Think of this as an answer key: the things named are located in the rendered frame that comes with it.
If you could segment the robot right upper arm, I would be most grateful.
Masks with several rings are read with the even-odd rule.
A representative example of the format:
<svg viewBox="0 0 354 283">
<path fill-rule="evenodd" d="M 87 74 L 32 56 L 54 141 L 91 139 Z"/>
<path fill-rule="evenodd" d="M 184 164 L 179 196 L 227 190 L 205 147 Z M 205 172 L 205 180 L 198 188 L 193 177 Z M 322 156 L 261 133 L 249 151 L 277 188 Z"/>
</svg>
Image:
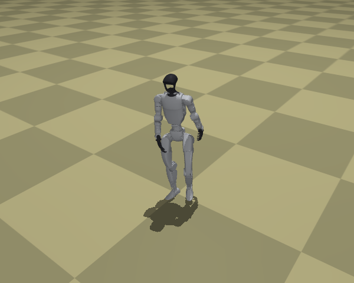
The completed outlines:
<svg viewBox="0 0 354 283">
<path fill-rule="evenodd" d="M 161 115 L 161 112 L 162 112 L 161 96 L 162 96 L 162 94 L 158 94 L 154 98 L 155 112 L 156 112 L 155 121 L 162 121 L 163 120 L 163 115 Z"/>
</svg>

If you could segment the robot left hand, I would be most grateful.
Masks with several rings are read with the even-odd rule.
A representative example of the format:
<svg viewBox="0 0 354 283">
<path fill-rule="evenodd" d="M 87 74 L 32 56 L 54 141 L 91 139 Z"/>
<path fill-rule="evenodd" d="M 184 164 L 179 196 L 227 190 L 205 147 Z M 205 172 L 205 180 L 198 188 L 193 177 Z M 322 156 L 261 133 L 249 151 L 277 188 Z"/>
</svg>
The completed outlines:
<svg viewBox="0 0 354 283">
<path fill-rule="evenodd" d="M 203 130 L 203 131 L 204 131 L 204 130 Z M 197 138 L 198 141 L 200 141 L 200 140 L 202 139 L 203 131 L 202 131 L 202 129 L 199 129 L 199 130 L 198 130 L 198 132 L 199 132 L 199 133 L 198 133 L 199 136 L 197 136 L 197 137 L 198 137 L 198 138 Z"/>
</svg>

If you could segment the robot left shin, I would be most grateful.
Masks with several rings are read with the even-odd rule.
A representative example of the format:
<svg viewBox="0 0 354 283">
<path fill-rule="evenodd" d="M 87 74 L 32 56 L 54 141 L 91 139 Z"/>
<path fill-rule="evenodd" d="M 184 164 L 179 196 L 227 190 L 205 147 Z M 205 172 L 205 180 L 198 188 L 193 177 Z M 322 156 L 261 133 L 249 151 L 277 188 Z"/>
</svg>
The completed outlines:
<svg viewBox="0 0 354 283">
<path fill-rule="evenodd" d="M 192 173 L 191 173 L 191 176 L 190 177 L 186 177 L 185 176 L 185 182 L 187 184 L 187 187 L 190 187 L 191 188 L 191 184 L 192 184 Z"/>
</svg>

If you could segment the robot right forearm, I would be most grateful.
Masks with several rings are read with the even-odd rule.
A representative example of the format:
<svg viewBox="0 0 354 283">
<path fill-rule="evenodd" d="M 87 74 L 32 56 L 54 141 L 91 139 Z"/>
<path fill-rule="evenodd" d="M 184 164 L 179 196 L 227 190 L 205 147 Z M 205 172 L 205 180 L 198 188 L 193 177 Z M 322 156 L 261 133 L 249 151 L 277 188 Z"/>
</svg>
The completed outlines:
<svg viewBox="0 0 354 283">
<path fill-rule="evenodd" d="M 154 122 L 155 122 L 155 138 L 156 138 L 156 136 L 160 135 L 160 133 L 161 133 L 161 125 L 162 125 L 162 123 L 159 122 L 159 121 L 155 121 L 155 117 L 154 117 Z M 161 135 L 160 135 L 160 138 L 161 138 Z"/>
</svg>

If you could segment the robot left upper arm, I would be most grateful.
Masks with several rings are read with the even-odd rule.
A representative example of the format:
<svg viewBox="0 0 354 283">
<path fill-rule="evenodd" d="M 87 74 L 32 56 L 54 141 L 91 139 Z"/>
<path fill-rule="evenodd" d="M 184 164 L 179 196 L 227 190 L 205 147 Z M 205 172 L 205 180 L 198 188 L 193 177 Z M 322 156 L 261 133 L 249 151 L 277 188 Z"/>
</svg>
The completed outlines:
<svg viewBox="0 0 354 283">
<path fill-rule="evenodd" d="M 196 115 L 196 109 L 194 106 L 194 101 L 193 98 L 189 95 L 183 95 L 182 96 L 182 102 L 184 103 L 184 105 L 187 106 L 189 112 L 191 113 L 190 118 L 192 121 L 197 120 L 198 117 Z"/>
</svg>

